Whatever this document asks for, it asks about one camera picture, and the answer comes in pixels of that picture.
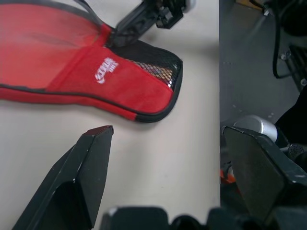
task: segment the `table surface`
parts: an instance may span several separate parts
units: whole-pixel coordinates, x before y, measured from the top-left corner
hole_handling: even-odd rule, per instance
[[[111,26],[139,0],[90,0]],[[0,101],[0,229],[11,229],[52,165],[91,128],[113,125],[106,187],[95,229],[114,206],[159,206],[172,220],[190,214],[204,222],[220,203],[218,1],[199,0],[174,28],[142,38],[184,63],[173,111],[137,124],[79,105]]]

